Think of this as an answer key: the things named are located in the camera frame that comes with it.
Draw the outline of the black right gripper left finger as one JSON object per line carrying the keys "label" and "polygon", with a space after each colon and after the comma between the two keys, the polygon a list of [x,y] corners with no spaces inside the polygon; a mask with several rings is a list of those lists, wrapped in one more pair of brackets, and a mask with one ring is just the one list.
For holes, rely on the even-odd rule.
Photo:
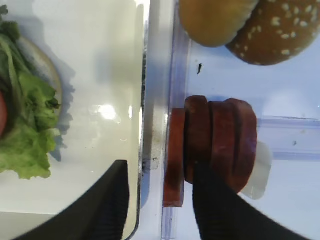
{"label": "black right gripper left finger", "polygon": [[78,200],[19,240],[120,240],[129,211],[126,160],[116,160]]}

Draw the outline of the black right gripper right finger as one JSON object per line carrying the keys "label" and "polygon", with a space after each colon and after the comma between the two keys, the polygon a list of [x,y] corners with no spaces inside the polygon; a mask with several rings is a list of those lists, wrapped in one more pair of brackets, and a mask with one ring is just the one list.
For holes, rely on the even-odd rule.
{"label": "black right gripper right finger", "polygon": [[207,164],[194,166],[193,208],[203,240],[317,240],[320,165],[274,160],[261,199],[235,193]]}

